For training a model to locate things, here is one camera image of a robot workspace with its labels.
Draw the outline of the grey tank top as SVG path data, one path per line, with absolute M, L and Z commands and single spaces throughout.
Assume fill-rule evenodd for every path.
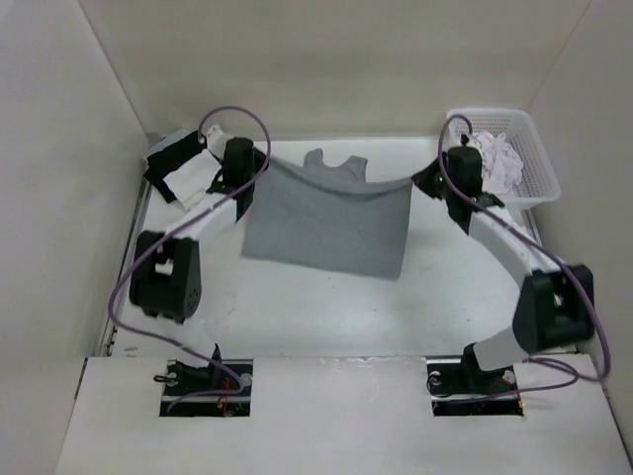
M 367 159 L 328 166 L 323 152 L 303 163 L 274 158 L 249 208 L 245 257 L 395 280 L 405 257 L 412 183 L 369 182 Z

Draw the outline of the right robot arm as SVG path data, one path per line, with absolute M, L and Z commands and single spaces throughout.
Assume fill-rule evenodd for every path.
M 422 193 L 446 204 L 452 221 L 501 264 L 519 290 L 509 326 L 463 350 L 459 380 L 475 393 L 511 365 L 589 340 L 595 332 L 588 311 L 593 291 L 589 269 L 558 265 L 537 249 L 504 202 L 484 191 L 481 168 L 477 150 L 454 146 L 411 179 Z

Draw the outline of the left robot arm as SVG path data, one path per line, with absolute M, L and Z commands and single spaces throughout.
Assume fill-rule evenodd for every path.
M 222 383 L 222 370 L 205 360 L 215 344 L 196 317 L 203 293 L 202 247 L 243 218 L 269 161 L 268 150 L 260 151 L 245 138 L 228 140 L 219 155 L 203 147 L 164 177 L 194 186 L 182 203 L 184 215 L 157 231 L 142 231 L 136 240 L 130 303 L 156 320 L 159 339 L 203 359 L 187 377 L 200 394 L 212 394 Z

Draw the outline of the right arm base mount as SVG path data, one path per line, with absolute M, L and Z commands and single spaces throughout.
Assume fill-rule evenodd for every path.
M 459 358 L 433 358 L 426 370 L 435 417 L 523 416 L 512 366 L 471 377 Z

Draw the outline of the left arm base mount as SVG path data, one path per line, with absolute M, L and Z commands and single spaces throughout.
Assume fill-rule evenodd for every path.
M 254 361 L 225 360 L 224 365 L 241 379 L 243 388 L 224 370 L 194 367 L 169 360 L 153 381 L 161 385 L 159 415 L 171 418 L 245 418 L 250 416 Z

